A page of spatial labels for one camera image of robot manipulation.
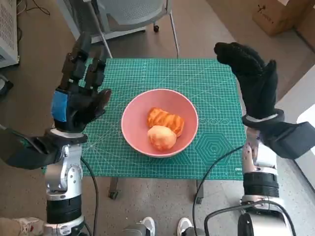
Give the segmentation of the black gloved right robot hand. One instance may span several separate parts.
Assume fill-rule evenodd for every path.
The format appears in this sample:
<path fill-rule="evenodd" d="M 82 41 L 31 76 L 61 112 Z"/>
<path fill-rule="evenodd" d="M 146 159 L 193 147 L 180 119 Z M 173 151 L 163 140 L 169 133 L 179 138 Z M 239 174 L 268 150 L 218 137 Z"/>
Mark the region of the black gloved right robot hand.
<path fill-rule="evenodd" d="M 236 76 L 246 107 L 246 114 L 255 119 L 274 115 L 278 85 L 277 63 L 265 63 L 251 47 L 237 42 L 215 44 L 217 60 L 230 66 Z"/>

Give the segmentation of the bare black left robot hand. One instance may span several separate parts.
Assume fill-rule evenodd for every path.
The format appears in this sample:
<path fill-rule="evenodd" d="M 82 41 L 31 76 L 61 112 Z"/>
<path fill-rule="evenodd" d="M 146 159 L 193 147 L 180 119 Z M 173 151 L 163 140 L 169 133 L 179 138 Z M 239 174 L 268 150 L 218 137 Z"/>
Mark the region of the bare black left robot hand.
<path fill-rule="evenodd" d="M 98 88 L 104 81 L 106 48 L 101 47 L 87 64 L 91 35 L 83 32 L 67 54 L 60 85 L 55 89 L 51 114 L 54 126 L 67 133 L 81 133 L 87 124 L 105 113 L 111 89 Z"/>

